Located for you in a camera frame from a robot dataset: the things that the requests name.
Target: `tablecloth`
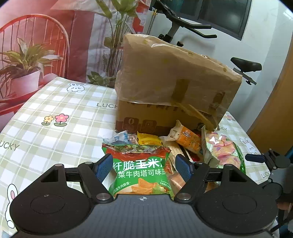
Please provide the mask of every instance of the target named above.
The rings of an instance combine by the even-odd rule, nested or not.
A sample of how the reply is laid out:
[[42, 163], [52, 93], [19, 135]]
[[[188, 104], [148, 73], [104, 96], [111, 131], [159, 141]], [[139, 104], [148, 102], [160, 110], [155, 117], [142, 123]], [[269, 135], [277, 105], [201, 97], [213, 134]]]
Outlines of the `tablecloth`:
[[[0, 213], [1, 228], [13, 234], [8, 226], [7, 206], [13, 184], [16, 195], [54, 164], [77, 167], [104, 156], [103, 138], [114, 134], [117, 110], [114, 89], [79, 84], [56, 78], [33, 95], [14, 115], [0, 134]], [[220, 122], [221, 130], [242, 150], [259, 154], [255, 145], [230, 113]], [[245, 161], [246, 173], [261, 183], [269, 176], [265, 164]], [[106, 188], [113, 174], [104, 180]], [[68, 186], [81, 190], [79, 183]]]

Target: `pink flower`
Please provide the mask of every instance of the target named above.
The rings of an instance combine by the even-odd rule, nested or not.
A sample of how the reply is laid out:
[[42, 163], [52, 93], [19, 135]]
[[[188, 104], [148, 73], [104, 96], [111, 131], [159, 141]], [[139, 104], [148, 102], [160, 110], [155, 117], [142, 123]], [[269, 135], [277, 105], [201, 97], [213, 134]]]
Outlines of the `pink flower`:
[[69, 116], [61, 113], [59, 116], [55, 116], [55, 118], [56, 118], [56, 122], [66, 122]]

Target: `red chair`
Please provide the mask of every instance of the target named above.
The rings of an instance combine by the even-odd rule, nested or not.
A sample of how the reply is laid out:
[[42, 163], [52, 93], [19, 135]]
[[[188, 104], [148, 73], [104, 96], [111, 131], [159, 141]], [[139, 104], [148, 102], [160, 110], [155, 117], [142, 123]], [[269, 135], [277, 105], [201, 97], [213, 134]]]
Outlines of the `red chair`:
[[[3, 115], [11, 112], [15, 114], [34, 93], [48, 83], [45, 80], [46, 75], [53, 73], [60, 77], [65, 76], [69, 38], [60, 22], [43, 14], [29, 14], [15, 18], [0, 28], [0, 51], [18, 51], [17, 38], [22, 38], [27, 44], [31, 42], [33, 45], [48, 43], [48, 48], [55, 50], [55, 55], [61, 56], [62, 60], [54, 60], [51, 67], [44, 67], [44, 80], [41, 75], [37, 89], [32, 89], [25, 95], [17, 96], [16, 92], [11, 91], [11, 81], [6, 82], [0, 89], [0, 121]], [[5, 65], [5, 62], [0, 62], [0, 68]], [[5, 77], [0, 79], [0, 85], [2, 85], [4, 79]]]

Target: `wooden door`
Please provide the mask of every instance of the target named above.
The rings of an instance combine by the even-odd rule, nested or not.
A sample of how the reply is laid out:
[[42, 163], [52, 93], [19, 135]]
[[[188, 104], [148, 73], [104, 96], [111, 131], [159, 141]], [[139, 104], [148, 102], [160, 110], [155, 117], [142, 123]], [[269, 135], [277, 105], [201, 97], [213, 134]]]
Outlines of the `wooden door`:
[[260, 152], [285, 155], [293, 146], [293, 43], [279, 79], [247, 134]]

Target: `bike seat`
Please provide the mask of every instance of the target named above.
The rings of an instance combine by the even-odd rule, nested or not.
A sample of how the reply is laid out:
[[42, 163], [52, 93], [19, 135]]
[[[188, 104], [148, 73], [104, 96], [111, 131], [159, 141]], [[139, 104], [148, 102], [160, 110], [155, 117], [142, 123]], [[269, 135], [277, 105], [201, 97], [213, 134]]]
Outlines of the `bike seat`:
[[262, 66], [260, 63], [252, 62], [240, 58], [232, 57], [231, 61], [235, 64], [242, 72], [251, 72], [251, 71], [260, 71], [262, 70]]

